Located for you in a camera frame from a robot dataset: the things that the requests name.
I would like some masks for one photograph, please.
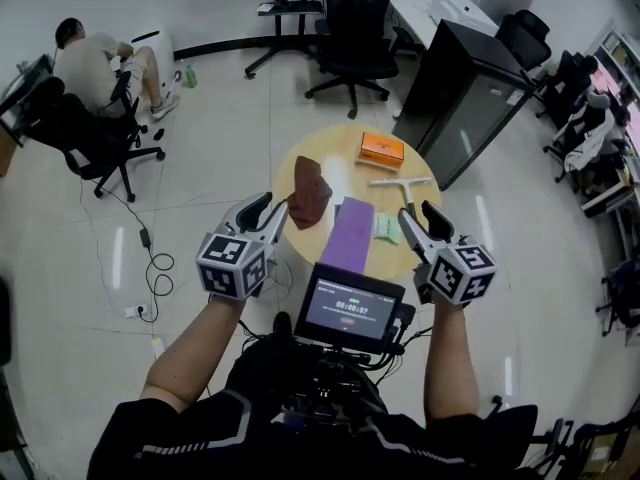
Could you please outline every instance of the purple cloth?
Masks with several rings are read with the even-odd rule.
[[[320,263],[364,274],[374,215],[372,204],[345,197]]]

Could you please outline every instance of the brown cloth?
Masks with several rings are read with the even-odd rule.
[[[299,156],[293,172],[295,191],[287,198],[289,216],[298,229],[317,224],[324,214],[333,191],[322,177],[320,164]]]

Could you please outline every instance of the white wall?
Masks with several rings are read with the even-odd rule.
[[[563,50],[586,51],[610,19],[622,32],[640,31],[640,13],[630,0],[535,0],[531,12],[551,27],[547,44],[554,59]]]
[[[163,23],[174,48],[271,35],[274,20],[257,16],[269,0],[0,0],[0,88],[15,75],[15,64],[49,52],[64,18],[74,16],[89,32],[128,40]],[[283,32],[295,33],[297,18],[283,18]]]

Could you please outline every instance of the beige t-shirt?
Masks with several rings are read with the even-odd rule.
[[[65,84],[65,92],[75,94],[89,112],[103,115],[116,86],[111,59],[118,54],[120,43],[99,33],[74,41],[58,52],[54,76]]]

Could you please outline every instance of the orange box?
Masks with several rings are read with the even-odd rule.
[[[365,132],[356,162],[398,171],[404,162],[404,142]]]

